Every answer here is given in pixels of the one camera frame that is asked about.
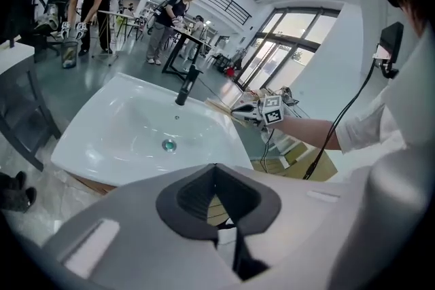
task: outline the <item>black shoe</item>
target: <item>black shoe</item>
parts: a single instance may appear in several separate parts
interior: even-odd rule
[[[84,55],[87,54],[88,52],[89,52],[89,50],[81,49],[80,52],[79,52],[79,57],[84,56]]]
[[[15,176],[15,179],[18,182],[18,189],[22,189],[26,183],[27,175],[21,171]]]
[[[25,192],[29,199],[29,203],[27,204],[27,209],[29,209],[36,201],[36,189],[34,187],[29,187]]]

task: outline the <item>sink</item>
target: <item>sink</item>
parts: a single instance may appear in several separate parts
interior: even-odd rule
[[[252,168],[231,119],[203,102],[118,73],[74,117],[53,154],[66,171],[113,186],[208,163]]]

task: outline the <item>faucet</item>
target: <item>faucet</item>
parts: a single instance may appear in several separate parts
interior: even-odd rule
[[[202,71],[198,70],[195,64],[190,65],[189,72],[186,75],[186,79],[184,80],[184,83],[178,92],[177,99],[175,99],[175,102],[178,105],[184,105],[184,103],[186,102],[186,99],[190,91],[192,90],[193,84],[195,83],[199,73],[202,73]]]

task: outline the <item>trash can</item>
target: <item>trash can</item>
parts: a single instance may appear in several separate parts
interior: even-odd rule
[[[77,49],[79,43],[76,41],[65,42],[60,45],[60,58],[62,68],[74,68],[77,64]]]

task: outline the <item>marble tile floor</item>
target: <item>marble tile floor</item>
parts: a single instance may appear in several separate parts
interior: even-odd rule
[[[135,41],[130,36],[119,52],[119,58],[108,67],[102,62],[87,56],[79,57],[77,67],[62,69],[60,58],[53,52],[39,57],[36,65],[38,81],[48,108],[60,128],[64,131],[75,114],[86,101],[117,72],[126,73],[159,86],[178,91],[181,80],[174,75],[162,74],[162,66],[149,65],[145,62],[147,36],[142,41]],[[91,50],[99,53],[99,46],[91,43]],[[200,101],[207,98],[220,99],[227,105],[233,104],[241,91],[228,78],[213,67],[201,74],[190,96]],[[264,143],[259,133],[250,128],[235,124],[241,140],[251,158],[259,158],[264,151]],[[25,213],[4,212],[10,227],[30,238],[38,245],[57,231],[61,223],[81,210],[96,202],[100,195],[82,185],[65,171],[55,167],[50,161],[56,146],[51,138],[48,144],[39,150],[37,157],[44,163],[43,172],[33,168],[22,158],[5,139],[0,138],[0,170],[14,176],[19,170],[28,175],[27,187],[37,190],[35,204]]]

